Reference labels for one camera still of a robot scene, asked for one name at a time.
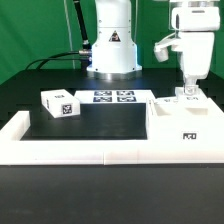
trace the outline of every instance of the white box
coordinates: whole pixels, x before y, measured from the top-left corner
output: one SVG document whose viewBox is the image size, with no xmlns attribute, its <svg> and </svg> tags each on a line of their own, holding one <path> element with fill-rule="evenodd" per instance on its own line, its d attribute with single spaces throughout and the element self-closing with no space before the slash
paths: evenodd
<svg viewBox="0 0 224 224">
<path fill-rule="evenodd" d="M 222 141 L 224 113 L 210 98 L 197 106 L 151 100 L 146 104 L 146 131 L 156 141 Z"/>
<path fill-rule="evenodd" d="M 80 115 L 80 102 L 64 89 L 41 92 L 42 105 L 54 118 Z"/>
</svg>

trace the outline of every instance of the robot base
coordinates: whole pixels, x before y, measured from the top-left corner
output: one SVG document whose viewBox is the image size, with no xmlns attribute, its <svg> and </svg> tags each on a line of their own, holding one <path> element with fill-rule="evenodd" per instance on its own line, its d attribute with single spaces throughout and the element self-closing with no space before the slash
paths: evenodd
<svg viewBox="0 0 224 224">
<path fill-rule="evenodd" d="M 101 73 L 95 71 L 87 71 L 89 78 L 104 79 L 104 80 L 127 80 L 135 79 L 142 76 L 142 70 L 135 70 L 128 73 Z"/>
</svg>

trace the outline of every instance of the marker sticker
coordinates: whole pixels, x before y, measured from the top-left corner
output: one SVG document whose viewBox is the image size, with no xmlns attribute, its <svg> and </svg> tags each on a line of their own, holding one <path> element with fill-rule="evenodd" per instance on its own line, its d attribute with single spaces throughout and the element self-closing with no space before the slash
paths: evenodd
<svg viewBox="0 0 224 224">
<path fill-rule="evenodd" d="M 116 30 L 113 32 L 109 42 L 121 42 Z"/>
</svg>

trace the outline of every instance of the black tabletop surface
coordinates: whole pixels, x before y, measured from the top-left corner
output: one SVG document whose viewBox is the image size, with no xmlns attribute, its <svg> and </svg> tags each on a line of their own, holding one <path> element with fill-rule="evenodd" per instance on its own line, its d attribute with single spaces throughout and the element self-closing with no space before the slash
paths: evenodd
<svg viewBox="0 0 224 224">
<path fill-rule="evenodd" d="M 43 112 L 41 90 L 151 89 L 160 97 L 173 95 L 181 79 L 175 69 L 148 69 L 142 78 L 123 82 L 91 80 L 71 70 L 22 71 L 0 86 L 1 126 L 18 110 Z M 221 78 L 211 73 L 200 87 L 223 109 Z M 120 109 L 134 111 L 130 120 L 144 114 L 144 105 Z M 223 164 L 1 166 L 0 199 L 1 224 L 223 224 L 224 169 Z"/>
<path fill-rule="evenodd" d="M 81 70 L 21 71 L 0 86 L 0 128 L 18 110 L 29 110 L 31 127 L 22 140 L 146 139 L 145 104 L 82 104 L 81 116 L 54 119 L 40 92 L 144 89 L 166 97 L 174 96 L 182 79 L 177 69 L 144 69 L 141 78 L 126 81 L 90 79 Z M 199 85 L 223 109 L 224 80 L 210 73 Z"/>
</svg>

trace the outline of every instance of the white platform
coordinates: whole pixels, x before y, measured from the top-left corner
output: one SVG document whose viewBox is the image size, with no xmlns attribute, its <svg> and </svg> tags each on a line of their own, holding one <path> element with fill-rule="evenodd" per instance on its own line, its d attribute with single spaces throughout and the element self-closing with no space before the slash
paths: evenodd
<svg viewBox="0 0 224 224">
<path fill-rule="evenodd" d="M 19 141 L 29 124 L 29 112 L 19 111 L 0 131 L 0 165 L 224 163 L 224 142 L 215 132 L 203 142 Z"/>
</svg>

